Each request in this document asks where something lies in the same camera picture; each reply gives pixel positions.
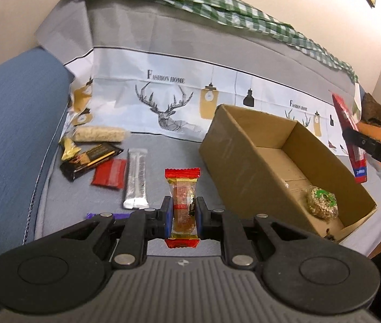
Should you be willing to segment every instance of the mattress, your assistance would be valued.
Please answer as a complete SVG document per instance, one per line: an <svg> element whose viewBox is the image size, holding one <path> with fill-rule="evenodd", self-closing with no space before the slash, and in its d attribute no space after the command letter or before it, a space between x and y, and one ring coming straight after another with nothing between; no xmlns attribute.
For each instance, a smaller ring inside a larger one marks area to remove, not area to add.
<svg viewBox="0 0 381 323"><path fill-rule="evenodd" d="M75 74L73 89L93 80L92 121L86 125L124 127L133 132L125 149L149 150L151 207L169 194L167 167L200 167L198 194L209 208L222 207L198 154L214 114L203 102L215 86L217 104L246 106L251 93L253 109L298 119L351 168L331 95L340 94L351 108L355 85L347 74L271 38L147 0L62 0L37 38ZM70 184L59 163L56 157L44 189L37 237L79 222L88 212L128 212L121 207L121 192L90 186L93 173ZM381 241L381 171L369 164L368 174L365 187L378 210L343 242L363 254ZM150 244L149 251L167 251L162 241ZM210 254L219 245L197 249Z"/></svg>

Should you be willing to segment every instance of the wrapped candy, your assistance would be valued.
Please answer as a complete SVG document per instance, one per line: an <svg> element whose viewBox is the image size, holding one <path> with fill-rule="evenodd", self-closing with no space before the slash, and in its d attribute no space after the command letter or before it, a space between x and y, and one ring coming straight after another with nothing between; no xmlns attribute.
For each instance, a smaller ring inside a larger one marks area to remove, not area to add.
<svg viewBox="0 0 381 323"><path fill-rule="evenodd" d="M199 242L195 223L195 193L200 174L200 168L165 169L174 213L171 238L165 241L169 248L196 247Z"/></svg>
<svg viewBox="0 0 381 323"><path fill-rule="evenodd" d="M334 194L314 185L307 189L307 207L312 215L323 220L333 220L339 215Z"/></svg>
<svg viewBox="0 0 381 323"><path fill-rule="evenodd" d="M60 140L60 143L63 146L62 161L72 159L77 155L81 148L78 147L68 136L63 136Z"/></svg>

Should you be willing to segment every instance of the gray bedsheet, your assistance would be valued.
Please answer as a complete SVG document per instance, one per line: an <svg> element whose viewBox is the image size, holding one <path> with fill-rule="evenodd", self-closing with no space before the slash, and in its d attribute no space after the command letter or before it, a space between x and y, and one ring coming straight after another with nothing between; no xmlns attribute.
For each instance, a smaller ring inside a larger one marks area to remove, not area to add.
<svg viewBox="0 0 381 323"><path fill-rule="evenodd" d="M80 145L84 150L90 146ZM128 148L146 148L147 200L150 207L160 208L163 198L170 195L165 179L165 169L200 167L198 195L204 197L209 209L224 208L216 187L198 153L200 144L152 134L132 134L122 144L127 158ZM50 180L44 187L42 205L37 217L36 237L46 236L84 220L89 212L131 213L122 207L125 191L115 191L91 185L94 171L74 182L67 181L59 170L60 154L50 169ZM202 256L220 254L217 241L202 241L196 249L168 249L165 242L157 239L149 242L149 254L176 256Z"/></svg>
<svg viewBox="0 0 381 323"><path fill-rule="evenodd" d="M123 142L125 149L119 157L127 157L128 148L148 150L146 179L147 199L150 207L160 208L164 196L169 195L168 183L164 178L166 168L200 167L198 195L203 196L209 209L224 208L216 187L199 155L199 143L182 141L151 134L132 134ZM349 167L348 157L339 157ZM364 255L370 254L381 241L381 168L368 157L368 182L364 187L377 203L377 212L360 228L349 235L342 245ZM50 168L50 178L43 190L37 217L35 237L46 236L84 220L89 212L104 211L130 213L123 209L124 191L114 191L91 185L93 171L74 182L67 181L59 170L60 155ZM217 241L202 241L196 249L168 249L161 239L149 242L149 254L174 256L202 256L220 254Z"/></svg>

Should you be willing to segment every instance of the red and white package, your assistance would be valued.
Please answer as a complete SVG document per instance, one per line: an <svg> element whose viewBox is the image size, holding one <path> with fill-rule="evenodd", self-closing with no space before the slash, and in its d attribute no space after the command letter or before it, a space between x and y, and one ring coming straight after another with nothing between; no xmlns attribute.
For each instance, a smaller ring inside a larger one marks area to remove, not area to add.
<svg viewBox="0 0 381 323"><path fill-rule="evenodd" d="M123 189L126 159L110 159L96 167L92 185Z"/></svg>
<svg viewBox="0 0 381 323"><path fill-rule="evenodd" d="M350 127L358 131L354 118L349 112L343 98L340 97L338 94L333 94L333 104L334 108L336 109L336 113L339 118L342 131L345 130L347 127ZM351 161L352 169L354 171L355 181L357 183L366 182L367 162L366 157L364 156L364 150L348 142L345 143L349 155L349 160Z"/></svg>
<svg viewBox="0 0 381 323"><path fill-rule="evenodd" d="M196 182L201 175L199 167L193 169L165 169L172 195L173 220L169 248L195 248L200 241L196 229Z"/></svg>

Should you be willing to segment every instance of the deer head print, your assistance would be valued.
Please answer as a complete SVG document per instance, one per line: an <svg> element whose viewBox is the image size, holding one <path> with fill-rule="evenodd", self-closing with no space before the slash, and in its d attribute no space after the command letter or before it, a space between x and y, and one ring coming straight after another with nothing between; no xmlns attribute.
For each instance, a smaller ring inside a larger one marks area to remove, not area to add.
<svg viewBox="0 0 381 323"><path fill-rule="evenodd" d="M158 123L159 126L165 130L168 131L178 131L178 132L200 132L202 129L198 126L189 124L187 121L183 120L174 120L171 118L172 115L174 115L176 112L175 110L181 107L184 107L186 104L189 103L189 101L192 99L193 92L190 94L189 97L185 94L183 91L183 88L179 86L181 92L181 100L177 102L177 98L174 95L173 96L173 102L171 104L168 104L168 107L166 111L161 111L158 108L157 103L153 100L153 92L147 98L145 94L145 89L150 83L147 83L142 87L140 91L138 91L137 85L135 85L135 93L138 96L138 99L140 102L144 103L145 105L150 107L150 110L158 115Z"/></svg>

